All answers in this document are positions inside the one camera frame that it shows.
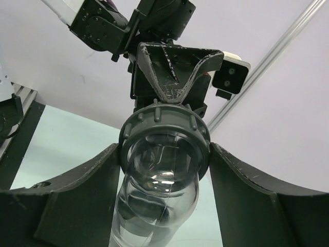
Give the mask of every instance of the camera lens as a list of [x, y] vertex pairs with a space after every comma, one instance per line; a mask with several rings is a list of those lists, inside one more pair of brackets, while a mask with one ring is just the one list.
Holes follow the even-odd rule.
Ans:
[[145, 136], [127, 154], [110, 246], [165, 247], [194, 212], [202, 151], [183, 134]]
[[233, 74], [235, 73], [235, 69], [234, 69], [234, 68], [230, 68], [230, 69], [228, 70], [228, 73], [229, 73], [230, 75], [233, 75]]

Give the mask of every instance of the metal rail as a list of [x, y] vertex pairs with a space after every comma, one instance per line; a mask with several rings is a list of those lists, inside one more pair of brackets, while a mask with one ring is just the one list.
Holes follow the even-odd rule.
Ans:
[[268, 68], [273, 64], [273, 62], [280, 56], [282, 51], [304, 29], [304, 27], [310, 22], [310, 20], [319, 11], [319, 9], [325, 2], [326, 0], [314, 0], [295, 20], [295, 22], [288, 28], [288, 30], [277, 41], [274, 47], [269, 51], [269, 53], [252, 71], [252, 73], [247, 78], [241, 92], [238, 95], [233, 96], [231, 100], [229, 100], [208, 123], [210, 133], [213, 133], [215, 131], [215, 129], [221, 124], [224, 118], [237, 105], [237, 103], [243, 98], [243, 96], [245, 96], [245, 94], [258, 81], [258, 79], [268, 70]]

